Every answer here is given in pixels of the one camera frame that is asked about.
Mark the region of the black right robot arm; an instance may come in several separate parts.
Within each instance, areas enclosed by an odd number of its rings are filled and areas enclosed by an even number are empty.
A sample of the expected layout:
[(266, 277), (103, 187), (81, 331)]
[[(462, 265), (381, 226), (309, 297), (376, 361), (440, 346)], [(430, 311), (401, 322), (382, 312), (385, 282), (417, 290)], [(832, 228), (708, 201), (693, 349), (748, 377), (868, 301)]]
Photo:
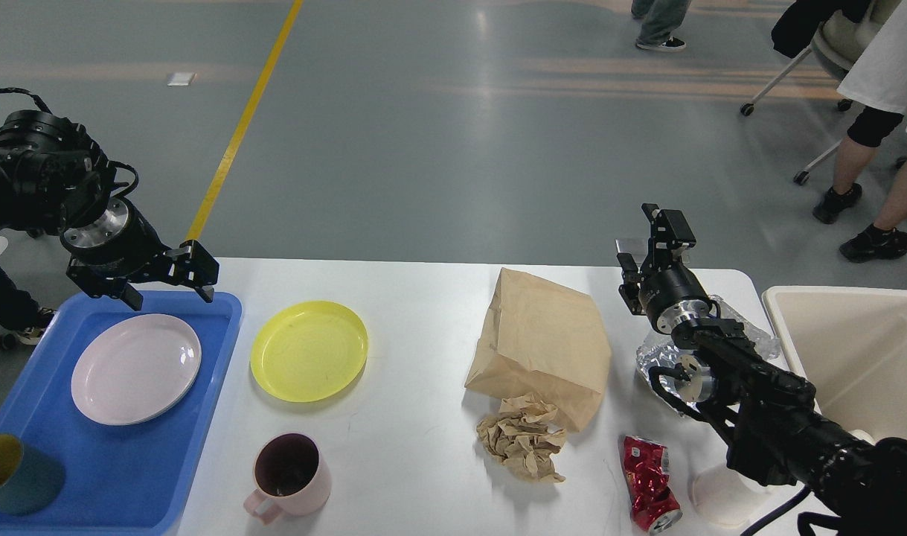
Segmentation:
[(643, 204), (647, 255), (617, 255), (619, 292), (630, 312), (682, 351), (673, 366), (651, 366), (648, 380), (677, 412), (711, 425), (725, 442), (728, 468), (760, 485), (804, 485), (767, 523), (813, 494), (830, 514), (803, 512), (797, 527), (838, 535), (907, 535), (907, 440), (869, 444), (814, 410), (812, 383), (766, 362), (745, 327), (726, 318), (682, 261), (696, 238), (684, 214)]

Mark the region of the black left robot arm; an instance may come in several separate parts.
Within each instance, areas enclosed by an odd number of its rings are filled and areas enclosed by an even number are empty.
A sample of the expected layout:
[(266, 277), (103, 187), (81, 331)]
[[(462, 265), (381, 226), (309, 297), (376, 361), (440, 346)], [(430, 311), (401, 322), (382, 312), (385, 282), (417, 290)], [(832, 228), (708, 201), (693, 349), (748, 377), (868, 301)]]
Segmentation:
[(94, 299), (140, 310), (137, 284), (161, 282), (214, 299), (219, 264), (195, 240), (177, 247), (129, 199), (139, 185), (133, 166), (110, 159), (86, 127), (59, 118), (28, 89), (34, 109), (12, 112), (0, 128), (0, 231), (55, 235), (68, 251), (66, 275)]

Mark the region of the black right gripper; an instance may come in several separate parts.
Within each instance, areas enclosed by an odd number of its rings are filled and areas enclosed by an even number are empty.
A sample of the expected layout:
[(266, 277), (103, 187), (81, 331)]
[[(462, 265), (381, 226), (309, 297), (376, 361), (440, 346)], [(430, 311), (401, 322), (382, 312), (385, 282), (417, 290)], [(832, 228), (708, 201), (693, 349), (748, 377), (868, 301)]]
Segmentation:
[(630, 313), (646, 316), (655, 332), (671, 334), (683, 322), (711, 315), (713, 301), (684, 265), (684, 253), (697, 240), (682, 211), (654, 203), (641, 210), (650, 221), (647, 255), (639, 268), (630, 253), (617, 254), (619, 293)]

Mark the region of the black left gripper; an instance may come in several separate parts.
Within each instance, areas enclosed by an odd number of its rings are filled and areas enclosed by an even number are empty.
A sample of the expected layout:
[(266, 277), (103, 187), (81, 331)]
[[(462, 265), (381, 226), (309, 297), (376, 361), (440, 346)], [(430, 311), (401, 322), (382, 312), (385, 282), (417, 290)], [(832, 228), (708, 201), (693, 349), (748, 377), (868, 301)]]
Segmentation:
[(168, 248), (126, 198), (109, 198), (96, 220), (72, 224), (60, 241), (70, 254), (65, 274), (90, 298), (108, 296), (140, 311), (144, 298), (130, 281), (160, 281), (192, 289), (206, 303), (214, 301), (218, 261), (197, 240)]

